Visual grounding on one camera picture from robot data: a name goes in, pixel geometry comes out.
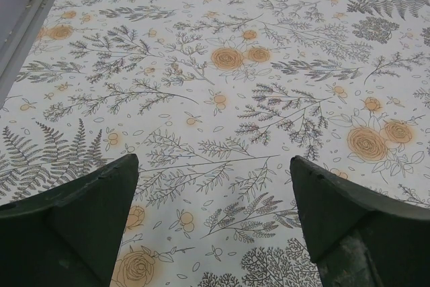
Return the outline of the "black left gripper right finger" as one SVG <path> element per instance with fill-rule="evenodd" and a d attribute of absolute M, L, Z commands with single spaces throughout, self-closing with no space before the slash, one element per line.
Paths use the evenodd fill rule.
<path fill-rule="evenodd" d="M 429 210 L 295 156 L 302 232 L 323 286 L 428 286 Z"/>

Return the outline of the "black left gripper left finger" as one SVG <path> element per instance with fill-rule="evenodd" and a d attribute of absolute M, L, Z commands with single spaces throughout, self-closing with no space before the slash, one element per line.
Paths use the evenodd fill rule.
<path fill-rule="evenodd" d="M 2 286 L 109 286 L 138 157 L 1 206 Z"/>

